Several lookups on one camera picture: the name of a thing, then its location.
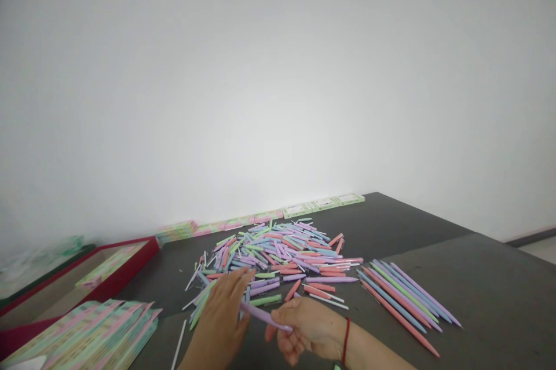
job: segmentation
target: pink pen box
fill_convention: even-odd
[[[95,284],[76,285],[118,251],[133,246],[139,248],[111,274]],[[82,303],[116,297],[158,251],[154,237],[96,248],[0,309],[0,361]]]

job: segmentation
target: hand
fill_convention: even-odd
[[[239,323],[237,314],[243,292],[254,274],[254,270],[240,269],[218,279],[208,296],[180,369],[224,370],[229,366],[249,325],[249,314],[245,313]]]
[[[272,311],[272,319],[294,329],[286,332],[267,325],[265,332],[266,342],[278,332],[278,348],[292,367],[305,350],[329,360],[341,360],[347,323],[330,308],[309,298],[293,298]]]

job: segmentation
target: wall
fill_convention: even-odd
[[[346,191],[497,239],[556,224],[554,0],[0,0],[0,24],[2,238]]]

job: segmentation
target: red string bracelet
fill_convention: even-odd
[[[346,338],[343,340],[343,356],[342,356],[342,365],[346,366],[346,349],[348,348],[348,334],[349,334],[349,317],[347,319],[347,328],[346,328]]]

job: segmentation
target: table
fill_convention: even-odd
[[[336,285],[337,295],[350,307],[338,313],[349,314],[417,368],[554,368],[556,266],[380,193],[365,199],[310,216],[329,236],[344,233],[344,256],[398,264],[465,329],[445,323],[443,334],[429,331],[427,339],[441,354],[437,359],[357,283]],[[149,368],[152,360],[160,367],[168,360],[171,364],[179,336],[175,328],[181,329],[184,317],[190,315],[182,314],[181,308],[198,293],[184,292],[193,264],[203,250],[237,231],[166,244],[119,294],[120,299],[156,301],[157,307],[164,308],[161,317],[166,319],[155,334],[158,337],[153,336],[134,369]],[[290,287],[285,284],[268,295],[285,295]],[[288,368],[275,343],[265,343],[263,334],[264,324],[253,319],[232,369]],[[186,330],[180,359],[191,336]],[[163,340],[164,347],[153,347],[157,339]],[[298,367],[332,368],[330,362],[308,353]]]

